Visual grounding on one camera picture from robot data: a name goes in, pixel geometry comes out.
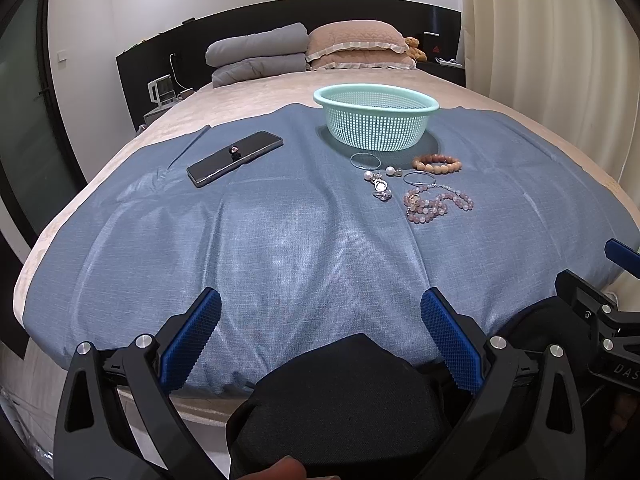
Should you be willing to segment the person left hand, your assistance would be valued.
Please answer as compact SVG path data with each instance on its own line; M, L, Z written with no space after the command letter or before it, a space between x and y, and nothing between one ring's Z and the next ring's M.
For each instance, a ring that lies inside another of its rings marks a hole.
M240 480L306 480L306 469L292 456L284 456L269 468L247 474Z

